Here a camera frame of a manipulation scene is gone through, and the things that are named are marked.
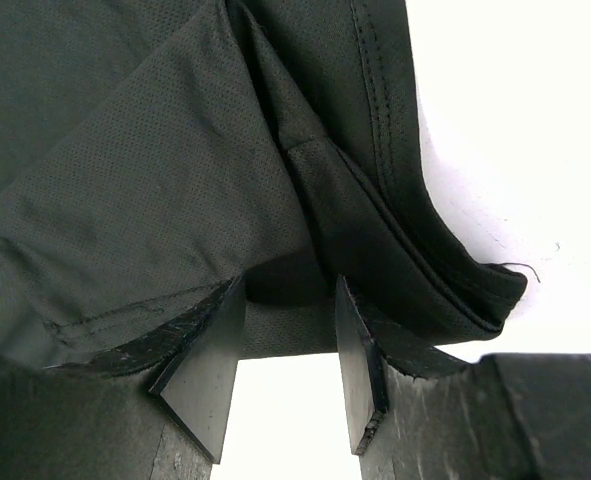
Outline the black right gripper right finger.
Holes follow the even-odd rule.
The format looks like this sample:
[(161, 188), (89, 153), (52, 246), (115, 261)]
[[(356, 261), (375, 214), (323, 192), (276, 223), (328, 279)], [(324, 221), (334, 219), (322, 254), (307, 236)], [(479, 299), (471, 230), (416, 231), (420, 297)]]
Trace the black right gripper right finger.
[(339, 278), (350, 449), (365, 479), (591, 479), (591, 354), (453, 357)]

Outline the black t shirt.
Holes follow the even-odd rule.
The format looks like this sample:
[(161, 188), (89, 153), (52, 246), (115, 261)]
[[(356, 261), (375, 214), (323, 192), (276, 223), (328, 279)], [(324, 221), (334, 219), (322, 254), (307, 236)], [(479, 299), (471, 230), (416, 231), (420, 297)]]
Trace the black t shirt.
[(401, 1), (0, 1), (0, 353), (110, 349), (246, 280), (248, 358), (331, 352), (348, 278), (438, 345), (524, 275), (433, 207)]

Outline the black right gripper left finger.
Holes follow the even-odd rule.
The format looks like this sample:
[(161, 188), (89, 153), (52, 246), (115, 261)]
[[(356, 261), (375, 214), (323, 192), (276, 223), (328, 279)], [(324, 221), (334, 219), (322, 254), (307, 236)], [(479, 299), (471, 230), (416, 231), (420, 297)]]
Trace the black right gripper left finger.
[(232, 279), (84, 363), (0, 356), (0, 479), (206, 479), (222, 457), (246, 316)]

